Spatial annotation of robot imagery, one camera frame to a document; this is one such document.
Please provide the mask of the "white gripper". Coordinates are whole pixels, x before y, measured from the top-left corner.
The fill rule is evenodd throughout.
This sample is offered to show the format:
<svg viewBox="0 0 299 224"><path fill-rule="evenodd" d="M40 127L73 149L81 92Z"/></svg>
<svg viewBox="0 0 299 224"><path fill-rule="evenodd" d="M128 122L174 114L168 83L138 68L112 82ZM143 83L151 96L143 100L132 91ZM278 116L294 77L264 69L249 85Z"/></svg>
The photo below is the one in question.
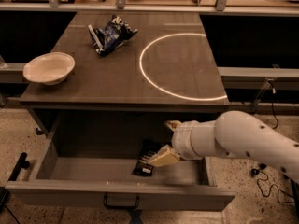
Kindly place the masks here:
<svg viewBox="0 0 299 224"><path fill-rule="evenodd" d="M172 147L169 145L163 146L157 154L149 158L148 164L154 167L162 167L178 163L180 157L186 161L202 159L192 146L192 131L200 126L198 121L181 123L179 120L167 120L164 122L164 126L173 132Z"/></svg>

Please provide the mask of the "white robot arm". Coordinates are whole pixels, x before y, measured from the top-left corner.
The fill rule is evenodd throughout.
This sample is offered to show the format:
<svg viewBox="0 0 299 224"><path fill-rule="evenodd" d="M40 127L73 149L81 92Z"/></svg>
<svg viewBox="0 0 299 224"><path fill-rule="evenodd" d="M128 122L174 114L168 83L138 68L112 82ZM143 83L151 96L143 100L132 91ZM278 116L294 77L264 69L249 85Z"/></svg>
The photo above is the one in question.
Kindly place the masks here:
<svg viewBox="0 0 299 224"><path fill-rule="evenodd" d="M228 111L207 122L169 120L171 143L149 158L161 167L204 157L251 159L277 169L299 183L299 146L267 124L241 111Z"/></svg>

